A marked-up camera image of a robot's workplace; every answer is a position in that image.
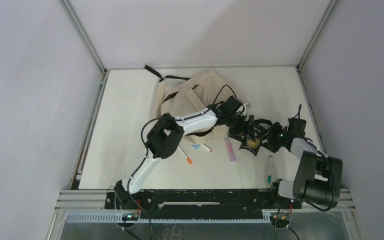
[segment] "marker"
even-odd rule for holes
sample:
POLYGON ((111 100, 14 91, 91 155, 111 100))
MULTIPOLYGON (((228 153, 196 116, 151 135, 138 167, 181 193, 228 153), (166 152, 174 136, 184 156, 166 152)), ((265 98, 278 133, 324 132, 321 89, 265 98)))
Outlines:
POLYGON ((189 163, 189 164, 192 164, 192 161, 191 159, 188 157, 188 155, 186 155, 186 152, 183 151, 183 148, 179 145, 179 149, 180 149, 180 152, 183 153, 184 157, 186 158, 186 161, 189 163))
POLYGON ((268 168, 267 168, 267 182, 270 184, 272 182, 272 163, 273 157, 268 157, 268 168))
POLYGON ((229 159, 231 163, 236 163, 235 152, 233 152, 233 147, 231 141, 228 137, 224 139, 224 143, 226 144, 227 153, 229 154, 229 159))
POLYGON ((205 144, 201 144, 202 146, 203 146, 203 148, 205 149, 205 150, 207 150, 208 152, 212 152, 213 150, 211 149, 211 148, 209 148, 207 145, 205 145, 205 144))

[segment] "black strap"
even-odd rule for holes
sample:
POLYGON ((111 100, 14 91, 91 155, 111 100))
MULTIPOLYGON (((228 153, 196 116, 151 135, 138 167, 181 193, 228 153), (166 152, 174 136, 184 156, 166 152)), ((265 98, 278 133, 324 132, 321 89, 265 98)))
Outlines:
POLYGON ((254 120, 254 124, 267 124, 269 126, 273 125, 272 121, 263 118, 254 120))
POLYGON ((214 129, 214 127, 206 130, 206 131, 202 131, 202 132, 191 132, 189 134, 186 134, 186 136, 197 136, 197 137, 204 137, 206 136, 207 134, 211 133, 211 131, 214 129))
POLYGON ((153 69, 152 67, 145 65, 145 69, 148 70, 150 73, 154 74, 155 76, 159 77, 159 82, 161 83, 164 79, 182 79, 182 80, 189 80, 190 77, 181 77, 181 76, 173 76, 173 75, 167 75, 163 77, 157 70, 153 69))
POLYGON ((181 76, 173 76, 173 75, 167 75, 165 76, 166 79, 182 79, 182 80, 189 80, 191 79, 190 77, 181 77, 181 76))
POLYGON ((167 100, 174 98, 176 96, 176 94, 178 94, 178 91, 170 93, 169 95, 167 95, 167 97, 164 99, 164 101, 162 103, 165 103, 167 100))
POLYGON ((161 81, 163 80, 163 76, 152 67, 145 65, 145 69, 148 70, 150 73, 154 74, 155 76, 159 77, 161 81))
MULTIPOLYGON (((198 87, 199 85, 195 85, 195 86, 193 86, 192 87, 192 90, 194 90, 196 87, 198 87)), ((170 93, 169 95, 167 95, 167 97, 165 97, 165 99, 164 99, 164 101, 162 101, 162 103, 165 103, 167 100, 170 100, 170 99, 172 99, 172 98, 174 98, 175 96, 176 96, 176 94, 178 94, 179 92, 178 91, 175 91, 175 92, 173 92, 173 93, 170 93)))

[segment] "pink marker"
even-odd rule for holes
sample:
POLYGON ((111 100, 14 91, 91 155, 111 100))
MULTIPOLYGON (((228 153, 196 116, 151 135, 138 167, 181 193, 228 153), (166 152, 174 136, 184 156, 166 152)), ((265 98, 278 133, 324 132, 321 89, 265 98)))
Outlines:
POLYGON ((231 140, 228 137, 226 137, 224 139, 224 143, 226 144, 226 149, 227 149, 227 153, 229 154, 230 162, 236 163, 236 156, 235 156, 235 153, 233 152, 231 140))
POLYGON ((205 149, 205 150, 207 150, 208 152, 212 152, 213 150, 209 147, 209 146, 207 146, 207 145, 205 145, 205 144, 201 144, 202 146, 203 146, 203 148, 205 149))

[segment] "metal frame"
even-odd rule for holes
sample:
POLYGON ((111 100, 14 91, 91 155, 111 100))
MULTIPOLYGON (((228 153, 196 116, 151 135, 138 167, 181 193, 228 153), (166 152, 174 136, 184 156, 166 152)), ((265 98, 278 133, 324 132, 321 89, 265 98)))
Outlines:
MULTIPOLYGON (((107 197, 106 190, 62 190, 59 194, 54 209, 52 221, 48 229, 47 240, 59 240, 61 238, 64 224, 67 223, 122 223, 121 212, 113 209, 104 209, 107 197)), ((136 213, 137 209, 124 209, 125 214, 136 213)), ((338 205, 331 209, 333 212, 340 212, 345 229, 350 240, 365 240, 360 225, 356 208, 348 188, 340 190, 338 205)), ((269 224, 270 216, 277 212, 277 209, 264 209, 261 211, 261 218, 258 219, 230 219, 230 220, 209 220, 209 219, 151 219, 156 224, 214 224, 214 223, 237 223, 269 224)), ((302 209, 294 209, 298 213, 318 212, 309 204, 303 204, 302 209)), ((147 219, 141 219, 137 223, 147 223, 147 219)))
POLYGON ((96 65, 98 66, 99 70, 102 73, 106 72, 105 66, 102 63, 101 58, 99 57, 99 54, 93 45, 91 39, 89 38, 88 33, 85 30, 85 27, 83 26, 82 22, 79 19, 79 16, 77 15, 76 11, 73 8, 73 5, 71 4, 70 0, 59 0, 61 3, 61 6, 64 8, 65 13, 67 14, 68 18, 70 19, 71 23, 73 24, 76 32, 78 33, 78 36, 80 37, 81 41, 83 42, 84 46, 86 47, 87 51, 90 53, 90 56, 95 61, 96 65))
MULTIPOLYGON (((323 142, 322 134, 320 127, 318 125, 317 117, 313 109, 312 101, 309 93, 307 92, 307 87, 305 81, 301 75, 301 70, 306 63, 306 60, 311 53, 315 43, 317 42, 320 34, 323 32, 324 27, 327 24, 330 16, 332 15, 333 10, 335 9, 339 0, 331 0, 328 4, 323 17, 321 18, 311 40, 309 41, 301 59, 299 60, 298 65, 296 66, 298 78, 304 92, 305 100, 308 105, 308 109, 311 111, 311 120, 315 125, 315 130, 317 133, 318 140, 320 142, 320 147, 323 151, 327 152, 326 146, 323 142)), ((98 87, 94 106, 89 116, 89 122, 85 130, 85 134, 82 140, 81 149, 78 154, 78 160, 76 167, 73 172, 73 177, 71 179, 70 186, 80 180, 81 174, 83 172, 83 165, 87 155, 87 151, 90 145, 91 137, 93 134, 94 126, 97 120, 97 115, 101 105, 101 101, 104 95, 104 90, 108 80, 108 69, 105 68, 99 54, 94 47, 89 35, 87 34, 83 24, 81 23, 79 16, 74 10, 73 5, 70 0, 59 0, 62 7, 64 8, 68 18, 73 24, 75 30, 77 31, 80 39, 82 40, 87 51, 90 53, 92 59, 95 61, 99 70, 103 73, 102 81, 98 87)), ((261 67, 261 66, 237 66, 237 67, 261 67)), ((66 222, 82 222, 82 223, 108 223, 108 222, 119 222, 121 220, 120 214, 114 210, 104 209, 106 201, 106 190, 96 189, 96 190, 62 190, 59 194, 57 203, 55 205, 54 213, 52 215, 51 223, 49 225, 46 239, 48 240, 59 240, 61 238, 64 224, 66 222)), ((136 209, 124 209, 125 213, 135 213, 136 209)), ((267 217, 272 213, 275 213, 277 209, 264 209, 261 213, 261 219, 251 219, 251 220, 226 220, 220 221, 223 223, 267 223, 267 217)), ((309 204, 302 206, 302 209, 295 209, 295 212, 317 212, 315 208, 309 204)), ((365 240, 365 236, 358 219, 358 215, 352 200, 351 194, 348 189, 341 189, 340 201, 337 207, 331 209, 331 211, 341 212, 343 221, 345 223, 346 231, 350 240, 365 240)), ((212 220, 153 220, 155 223, 215 223, 212 220)), ((140 219, 139 222, 147 222, 147 220, 140 219)))
POLYGON ((99 109, 101 107, 102 98, 104 97, 105 87, 107 86, 109 72, 107 72, 99 83, 98 90, 96 92, 92 111, 90 112, 89 122, 87 123, 86 130, 84 132, 83 140, 81 142, 81 148, 78 153, 77 162, 72 173, 69 187, 73 188, 77 181, 80 181, 83 173, 83 167, 85 165, 86 155, 88 154, 89 145, 91 144, 92 133, 94 131, 95 123, 99 109))
POLYGON ((307 103, 308 110, 310 111, 311 120, 314 123, 313 125, 314 125, 317 140, 320 143, 320 148, 325 153, 329 154, 328 148, 326 147, 325 142, 323 141, 322 132, 320 131, 318 119, 316 117, 316 113, 313 108, 313 104, 312 104, 309 92, 307 91, 306 83, 304 82, 303 76, 301 75, 301 71, 298 70, 298 67, 296 67, 296 74, 298 74, 298 79, 299 79, 299 83, 301 84, 302 92, 304 93, 305 102, 307 103))
POLYGON ((320 34, 323 32, 323 29, 326 26, 326 23, 328 22, 329 18, 331 17, 336 5, 338 4, 339 0, 330 0, 329 5, 327 5, 326 10, 324 11, 323 16, 321 17, 320 22, 317 25, 317 28, 315 29, 315 32, 313 33, 310 42, 308 43, 307 47, 305 48, 305 51, 299 60, 298 65, 296 68, 300 72, 303 68, 304 64, 307 61, 307 58, 310 55, 310 52, 312 51, 317 39, 319 38, 320 34))

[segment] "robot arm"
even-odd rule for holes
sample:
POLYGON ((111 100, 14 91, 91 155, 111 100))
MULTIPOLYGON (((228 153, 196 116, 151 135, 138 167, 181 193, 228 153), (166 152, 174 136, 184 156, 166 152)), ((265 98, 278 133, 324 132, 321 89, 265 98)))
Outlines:
MULTIPOLYGON (((238 110, 244 105, 231 96, 220 106, 209 105, 200 112, 186 116, 172 117, 164 114, 147 134, 145 147, 151 156, 144 157, 140 166, 128 178, 122 180, 124 191, 135 194, 141 188, 147 176, 162 160, 170 157, 179 146, 183 136, 199 129, 227 125, 231 130, 240 130, 245 138, 255 141, 254 116, 248 120, 238 110)), ((289 126, 282 127, 275 122, 263 135, 261 146, 275 153, 285 147, 299 160, 294 181, 278 179, 276 194, 283 198, 295 198, 300 201, 319 204, 332 208, 338 204, 342 161, 319 151, 309 138, 305 138, 306 121, 289 118, 289 126), (327 181, 315 179, 322 175, 327 181)))
POLYGON ((262 144, 273 153, 285 147, 299 159, 294 181, 278 179, 276 192, 284 198, 326 206, 327 210, 335 207, 340 197, 342 160, 321 152, 311 139, 305 137, 305 120, 293 117, 288 121, 288 127, 274 123, 265 132, 262 144), (315 175, 327 180, 316 179, 315 175))
POLYGON ((145 147, 147 152, 152 153, 151 156, 145 156, 130 178, 122 180, 124 189, 130 194, 137 193, 155 166, 175 153, 183 136, 218 125, 243 126, 246 123, 246 117, 242 114, 244 111, 245 106, 231 96, 220 106, 209 105, 193 114, 176 117, 168 113, 162 115, 146 136, 145 147))
POLYGON ((199 129, 214 127, 217 120, 216 114, 208 108, 180 117, 163 115, 163 118, 158 120, 147 135, 145 146, 147 152, 151 152, 152 156, 145 156, 145 160, 130 177, 130 180, 123 180, 124 189, 128 190, 130 194, 139 192, 155 166, 175 153, 183 136, 199 129))

